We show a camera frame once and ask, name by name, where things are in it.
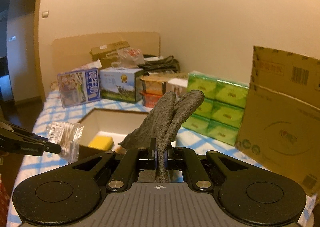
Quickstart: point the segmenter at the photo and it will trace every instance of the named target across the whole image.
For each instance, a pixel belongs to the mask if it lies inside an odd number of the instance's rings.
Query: doorway
[[[13,100],[7,57],[7,21],[10,0],[0,0],[0,101]]]

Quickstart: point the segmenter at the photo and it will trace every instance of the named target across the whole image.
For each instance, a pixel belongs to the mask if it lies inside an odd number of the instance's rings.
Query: white plastic bag
[[[59,156],[68,163],[73,163],[78,161],[83,128],[79,123],[52,122],[45,131],[48,133],[49,142],[61,146]]]
[[[145,64],[140,49],[123,48],[117,49],[118,60],[111,64],[112,67],[136,68],[138,64]]]

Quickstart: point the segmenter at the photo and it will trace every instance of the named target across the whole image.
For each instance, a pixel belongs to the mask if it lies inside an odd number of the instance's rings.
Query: wooden floor
[[[43,107],[41,101],[32,101],[18,106],[14,102],[0,102],[0,105],[6,120],[31,132]],[[9,195],[12,192],[22,159],[23,155],[9,154],[4,157],[4,163],[0,166],[1,179]]]

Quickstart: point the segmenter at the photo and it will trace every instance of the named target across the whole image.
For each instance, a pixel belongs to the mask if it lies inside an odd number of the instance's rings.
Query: blue checkered tablecloth
[[[71,123],[78,122],[93,108],[106,108],[106,109],[119,109],[119,110],[130,110],[130,111],[150,111],[142,105],[142,102],[136,104],[118,102],[113,100],[102,99],[98,102],[88,103],[80,106],[73,106],[69,108],[62,108],[59,91],[53,91],[49,94],[47,101],[44,103],[44,108],[36,121],[33,128],[33,132],[46,137],[45,129],[47,125],[53,121],[61,122],[67,121]],[[242,160],[249,164],[262,167],[260,164],[244,155],[232,146],[229,146],[220,141],[212,138],[203,136],[196,132],[180,128],[177,134],[176,146],[183,146],[192,148],[197,154],[205,154],[208,150],[216,150],[228,156]],[[24,156],[19,174],[17,176],[14,187],[20,182],[27,179],[28,177],[61,167],[66,165],[66,161],[61,159],[58,155],[44,153],[42,157],[35,156]],[[310,214],[315,206],[316,195],[312,197],[307,196],[306,207],[299,219],[299,224],[305,226]],[[20,218],[17,215],[16,210],[10,201],[7,227],[17,227],[21,223]]]

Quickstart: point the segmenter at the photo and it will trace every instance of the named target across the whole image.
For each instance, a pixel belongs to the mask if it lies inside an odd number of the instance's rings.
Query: barcode label
[[[302,181],[302,184],[308,189],[312,189],[315,186],[316,183],[317,183],[317,180],[312,178],[309,175],[306,176],[304,178],[304,180]]]
[[[63,127],[52,125],[48,134],[49,142],[59,144],[62,139],[63,131]]]
[[[292,68],[291,81],[301,85],[307,85],[309,71],[300,67],[294,66]]]

